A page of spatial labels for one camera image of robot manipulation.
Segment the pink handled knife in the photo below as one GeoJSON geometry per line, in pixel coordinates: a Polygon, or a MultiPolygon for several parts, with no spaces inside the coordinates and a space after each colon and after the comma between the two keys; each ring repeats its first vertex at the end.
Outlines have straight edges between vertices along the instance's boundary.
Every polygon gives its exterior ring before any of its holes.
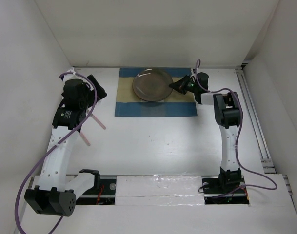
{"type": "Polygon", "coordinates": [[[94,115],[91,114],[90,117],[104,130],[106,130],[106,126],[94,115]]]}

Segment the blue beige cloth placemat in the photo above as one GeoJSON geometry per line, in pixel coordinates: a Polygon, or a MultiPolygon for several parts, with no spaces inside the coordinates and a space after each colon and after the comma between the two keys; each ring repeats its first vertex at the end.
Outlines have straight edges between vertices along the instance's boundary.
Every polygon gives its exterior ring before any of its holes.
{"type": "Polygon", "coordinates": [[[146,102],[133,91],[133,80],[136,75],[151,68],[120,68],[116,95],[116,117],[196,117],[197,107],[194,95],[182,95],[173,91],[160,102],[146,102]]]}

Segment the dark olive round plate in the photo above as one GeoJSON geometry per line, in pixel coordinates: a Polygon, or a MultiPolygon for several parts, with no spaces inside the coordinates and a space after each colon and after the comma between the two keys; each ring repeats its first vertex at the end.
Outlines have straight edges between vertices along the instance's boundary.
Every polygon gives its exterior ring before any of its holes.
{"type": "Polygon", "coordinates": [[[132,83],[135,95],[146,102],[160,102],[169,97],[173,83],[172,77],[165,71],[157,68],[146,69],[137,74],[132,83]]]}

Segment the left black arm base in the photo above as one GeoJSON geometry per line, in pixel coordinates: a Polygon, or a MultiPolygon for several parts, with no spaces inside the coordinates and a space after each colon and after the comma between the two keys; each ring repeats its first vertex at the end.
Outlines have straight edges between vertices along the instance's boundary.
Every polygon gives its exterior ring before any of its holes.
{"type": "Polygon", "coordinates": [[[77,199],[76,205],[114,205],[116,198],[117,177],[101,175],[100,187],[91,188],[77,199]]]}

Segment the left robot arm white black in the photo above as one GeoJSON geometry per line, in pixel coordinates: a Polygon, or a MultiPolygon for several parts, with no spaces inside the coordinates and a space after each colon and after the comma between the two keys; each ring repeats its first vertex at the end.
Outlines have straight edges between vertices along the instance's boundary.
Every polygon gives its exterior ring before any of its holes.
{"type": "Polygon", "coordinates": [[[96,193],[101,188],[97,170],[82,169],[71,181],[66,172],[74,144],[81,132],[87,111],[105,98],[107,93],[93,75],[86,80],[62,75],[62,100],[53,118],[49,155],[44,159],[41,174],[33,189],[27,189],[26,202],[38,214],[69,217],[77,199],[86,191],[96,193]]]}

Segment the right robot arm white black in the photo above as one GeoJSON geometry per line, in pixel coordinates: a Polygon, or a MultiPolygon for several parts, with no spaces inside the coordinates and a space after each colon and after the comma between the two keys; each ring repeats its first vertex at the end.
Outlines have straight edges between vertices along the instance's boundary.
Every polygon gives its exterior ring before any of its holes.
{"type": "Polygon", "coordinates": [[[221,133],[222,160],[218,178],[204,178],[201,189],[207,194],[222,194],[239,187],[242,180],[242,172],[236,158],[242,110],[236,92],[229,88],[209,91],[208,81],[208,74],[200,72],[191,76],[185,75],[179,81],[169,84],[169,87],[180,94],[193,93],[198,104],[214,108],[215,121],[221,133]]]}

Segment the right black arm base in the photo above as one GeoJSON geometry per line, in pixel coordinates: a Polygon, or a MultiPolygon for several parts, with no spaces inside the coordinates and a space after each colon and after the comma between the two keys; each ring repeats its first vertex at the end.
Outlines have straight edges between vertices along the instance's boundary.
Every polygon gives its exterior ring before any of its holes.
{"type": "Polygon", "coordinates": [[[204,176],[198,192],[204,196],[205,205],[248,205],[249,197],[243,182],[222,188],[216,176],[204,176]]]}

